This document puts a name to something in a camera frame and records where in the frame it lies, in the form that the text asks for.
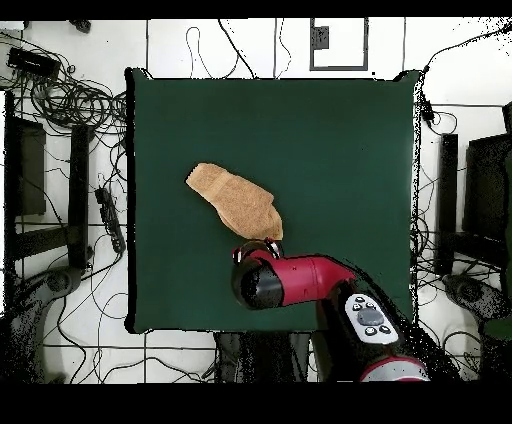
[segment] cable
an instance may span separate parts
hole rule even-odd
[[[437,114],[439,116],[439,122],[437,124],[434,124],[433,121],[425,121],[426,124],[427,124],[427,127],[430,129],[430,131],[432,131],[434,134],[438,135],[438,136],[442,136],[442,135],[445,135],[445,134],[453,134],[455,132],[455,130],[457,129],[457,125],[458,125],[458,121],[457,121],[457,117],[453,114],[453,113],[450,113],[450,112],[437,112],[437,111],[434,111],[434,114]],[[438,133],[437,131],[435,131],[432,126],[437,126],[441,123],[441,114],[443,115],[449,115],[451,116],[454,120],[455,120],[455,126],[453,127],[453,130],[451,130],[449,133]]]
[[[187,29],[187,32],[185,33],[185,41],[187,43],[187,47],[188,47],[188,51],[190,53],[190,62],[191,62],[191,70],[190,70],[190,76],[189,78],[192,78],[192,75],[194,73],[194,57],[192,55],[192,49],[190,48],[190,44],[188,42],[188,33],[190,32],[190,30],[192,29],[197,29],[197,32],[198,32],[198,38],[197,38],[197,54],[199,56],[199,59],[201,60],[201,63],[203,64],[203,67],[204,69],[206,70],[206,73],[208,74],[208,76],[210,78],[214,78],[211,74],[210,74],[210,71],[208,70],[208,68],[206,67],[206,64],[204,63],[204,60],[203,60],[203,56],[201,56],[201,50],[200,50],[200,47],[199,47],[199,43],[201,41],[201,30],[196,27],[196,26],[193,26],[193,27],[190,27],[189,29]],[[238,65],[238,55],[236,56],[236,60],[235,60],[235,64],[233,65],[233,67],[231,68],[231,70],[227,73],[227,75],[224,75],[223,77],[220,77],[220,79],[226,79],[228,78],[229,76],[231,76],[231,74],[235,71],[236,69],[236,66]]]
[[[66,310],[66,305],[67,305],[67,296],[64,296],[64,304],[62,306],[62,310],[60,311],[60,314],[59,314],[59,317],[57,318],[57,328],[59,330],[59,333],[60,335],[66,339],[67,342],[75,345],[76,347],[80,348],[80,350],[82,351],[82,353],[84,354],[84,357],[82,359],[82,362],[80,364],[80,366],[77,368],[77,370],[75,371],[75,373],[73,374],[73,377],[71,377],[71,380],[69,380],[69,384],[73,384],[73,381],[75,379],[75,377],[77,376],[78,372],[82,369],[82,367],[84,366],[85,364],[85,360],[87,359],[87,352],[85,351],[85,349],[80,346],[78,343],[76,343],[74,340],[71,340],[68,336],[66,336],[64,334],[64,332],[62,331],[62,328],[60,327],[60,324],[61,324],[61,319],[62,319],[62,315],[64,315],[64,311]]]
[[[445,47],[444,49],[441,49],[439,50],[438,52],[434,53],[432,55],[432,57],[430,58],[430,60],[427,62],[427,64],[425,65],[425,68],[423,68],[423,71],[424,72],[427,72],[430,68],[430,64],[432,63],[432,61],[434,60],[434,58],[440,54],[440,53],[443,53],[443,52],[446,52],[448,50],[451,50],[451,49],[454,49],[454,48],[457,48],[457,47],[461,47],[461,46],[464,46],[464,45],[468,45],[470,43],[473,43],[475,41],[478,41],[480,39],[483,39],[483,38],[488,38],[488,37],[492,37],[493,35],[497,35],[497,34],[506,34],[507,32],[509,32],[510,30],[512,29],[512,25],[511,23],[507,23],[504,27],[500,28],[500,29],[497,29],[495,31],[492,31],[492,32],[488,32],[488,33],[485,33],[485,34],[480,34],[480,35],[477,35],[475,37],[471,37],[469,39],[467,39],[466,41],[463,41],[461,43],[458,43],[458,44],[455,44],[453,46],[449,46],[449,47]]]
[[[281,46],[283,46],[283,49],[286,50],[286,53],[288,53],[288,64],[286,65],[286,69],[284,71],[281,71],[279,75],[277,76],[277,79],[281,78],[281,75],[283,75],[286,71],[288,71],[288,68],[290,67],[290,63],[292,63],[292,54],[290,53],[290,50],[286,48],[286,46],[283,44],[283,40],[281,38],[282,32],[283,32],[283,26],[284,26],[284,18],[281,21],[281,29],[279,30],[279,43]]]
[[[108,376],[112,372],[114,372],[115,370],[122,370],[122,369],[127,369],[127,368],[133,368],[133,367],[136,367],[137,365],[140,365],[140,364],[144,363],[145,361],[157,361],[158,363],[162,364],[164,367],[166,367],[166,368],[168,368],[168,369],[170,369],[172,371],[176,371],[176,372],[182,373],[183,376],[188,377],[192,381],[196,381],[198,383],[206,383],[206,381],[201,380],[201,377],[199,376],[199,374],[197,374],[195,372],[184,371],[184,370],[182,370],[180,368],[176,368],[176,367],[173,367],[172,365],[166,364],[164,361],[162,361],[159,358],[156,358],[154,356],[148,356],[145,360],[143,359],[141,361],[135,362],[135,363],[130,364],[130,365],[119,365],[117,367],[111,368],[107,372],[105,377],[101,380],[101,384],[105,384],[105,381],[107,380]]]
[[[228,32],[226,31],[226,29],[224,28],[224,26],[222,25],[222,22],[220,19],[217,19],[217,22],[219,23],[219,26],[220,28],[222,29],[222,31],[224,32],[224,34],[226,34],[226,37],[228,38],[228,41],[229,41],[229,44],[231,44],[231,47],[233,47],[233,50],[236,52],[236,54],[238,55],[238,57],[242,60],[242,62],[244,62],[244,65],[247,67],[247,69],[249,70],[249,72],[251,73],[251,78],[255,79],[256,76],[254,75],[254,72],[252,71],[251,67],[249,66],[249,64],[246,62],[246,60],[243,58],[243,56],[240,54],[240,52],[238,51],[238,49],[235,47],[235,45],[233,44],[233,40],[231,40],[231,37],[229,36]]]
[[[448,340],[450,338],[452,338],[453,336],[457,336],[457,335],[465,335],[465,336],[468,336],[470,338],[472,338],[473,340],[475,340],[478,344],[481,344],[482,342],[480,341],[480,339],[478,337],[476,337],[475,335],[471,334],[471,333],[468,333],[467,331],[454,331],[453,333],[450,333],[448,334],[448,336],[445,337],[445,339],[443,340],[443,344],[442,344],[442,349],[443,350],[446,350],[446,343],[448,342]]]
[[[434,335],[434,337],[436,338],[436,343],[438,346],[441,346],[441,340],[439,340],[439,336],[436,334],[436,332],[434,330],[432,330],[431,327],[429,327],[427,324],[425,324],[424,321],[422,321],[421,319],[418,318],[418,322],[421,322],[428,330],[430,330],[430,332]]]
[[[308,379],[304,377],[304,373],[302,372],[302,368],[300,366],[299,358],[297,357],[297,352],[295,351],[295,347],[290,344],[290,347],[292,348],[293,357],[295,359],[295,364],[297,365],[297,370],[299,371],[300,379],[303,383],[307,383]]]

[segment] grout line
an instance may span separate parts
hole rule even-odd
[[[25,225],[60,225],[58,222],[27,222]],[[68,225],[67,222],[62,222],[62,225]],[[120,227],[126,227],[128,224],[119,224]],[[105,224],[88,224],[88,227],[104,227]]]
[[[505,107],[502,105],[468,105],[463,103],[432,103],[432,106],[451,106],[451,107]]]
[[[149,72],[149,20],[146,19],[146,71]]]
[[[147,379],[146,379],[146,376],[147,376],[147,340],[148,339],[148,335],[147,333],[144,333],[144,383],[147,383]]]
[[[402,72],[405,71],[405,37],[407,34],[407,18],[404,16],[404,42],[402,44]]]
[[[21,43],[23,43],[23,30],[21,30]],[[23,96],[23,93],[25,92],[25,89],[23,87],[23,78],[21,79],[21,95]],[[23,119],[23,103],[24,103],[24,100],[21,99],[21,102],[20,102],[20,106],[21,106],[21,119]],[[22,190],[23,188],[25,187],[25,183],[23,182],[22,183]],[[24,210],[23,210],[23,202],[22,202],[22,207],[21,207],[21,234],[25,234],[25,219],[24,219]],[[21,279],[22,280],[25,280],[25,258],[21,258]]]
[[[75,346],[72,344],[46,344],[43,343],[44,347],[55,347],[55,348],[75,348],[80,349],[119,349],[119,350],[195,350],[195,351],[211,351],[215,350],[214,347],[184,347],[184,346],[109,346],[109,345],[80,345]]]
[[[277,63],[277,18],[274,18],[274,68],[272,70],[272,76],[276,79],[276,63]]]

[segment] floor tile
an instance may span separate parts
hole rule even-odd
[[[213,333],[206,331],[155,330],[148,334],[148,346],[215,348]]]

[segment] tan cloth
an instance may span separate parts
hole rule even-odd
[[[228,228],[246,239],[283,239],[274,196],[213,163],[198,164],[186,183],[208,201]]]

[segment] gray button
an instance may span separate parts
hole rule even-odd
[[[375,336],[375,334],[377,334],[377,330],[373,327],[368,327],[366,330],[364,330],[364,333],[367,336]]]
[[[358,312],[357,321],[361,325],[380,325],[384,322],[384,316],[376,309],[364,308]]]

